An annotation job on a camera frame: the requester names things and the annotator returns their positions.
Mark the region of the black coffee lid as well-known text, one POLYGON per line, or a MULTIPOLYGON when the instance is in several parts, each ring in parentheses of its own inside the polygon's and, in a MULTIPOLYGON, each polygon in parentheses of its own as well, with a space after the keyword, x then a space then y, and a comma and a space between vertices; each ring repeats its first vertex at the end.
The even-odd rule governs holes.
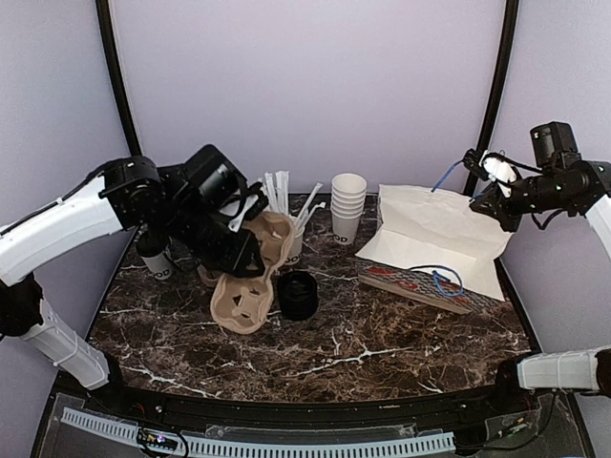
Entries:
POLYGON ((145 232, 137 240, 137 254, 143 259, 166 258, 170 241, 165 235, 145 232))

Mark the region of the blue checkered paper bag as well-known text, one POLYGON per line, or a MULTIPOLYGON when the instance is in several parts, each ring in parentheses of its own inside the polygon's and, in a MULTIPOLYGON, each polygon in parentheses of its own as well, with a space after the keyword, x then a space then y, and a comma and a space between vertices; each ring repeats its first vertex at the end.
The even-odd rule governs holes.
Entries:
POLYGON ((511 237, 453 191, 379 187, 379 228, 357 253, 362 284, 460 315, 504 302, 495 260, 511 237))

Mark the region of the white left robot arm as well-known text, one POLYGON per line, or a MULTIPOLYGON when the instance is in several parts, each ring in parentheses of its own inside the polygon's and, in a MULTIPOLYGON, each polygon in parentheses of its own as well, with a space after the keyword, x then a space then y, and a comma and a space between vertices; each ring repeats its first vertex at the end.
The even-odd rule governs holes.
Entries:
POLYGON ((115 416, 135 407, 112 357, 86 343, 53 311, 37 268, 92 240, 146 225, 191 250, 201 264, 237 278, 264 266, 243 227, 266 207, 259 181, 248 183, 215 146, 186 162, 158 167, 146 156, 97 167, 67 195, 1 229, 1 334, 30 343, 70 373, 115 416))

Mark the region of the white paper coffee cup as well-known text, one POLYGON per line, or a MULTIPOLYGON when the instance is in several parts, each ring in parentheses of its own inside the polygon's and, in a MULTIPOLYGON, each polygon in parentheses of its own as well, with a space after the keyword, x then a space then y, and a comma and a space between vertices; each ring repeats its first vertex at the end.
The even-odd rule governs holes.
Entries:
POLYGON ((156 280, 165 281, 174 274, 173 264, 165 253, 159 253, 152 257, 142 257, 142 260, 156 280))

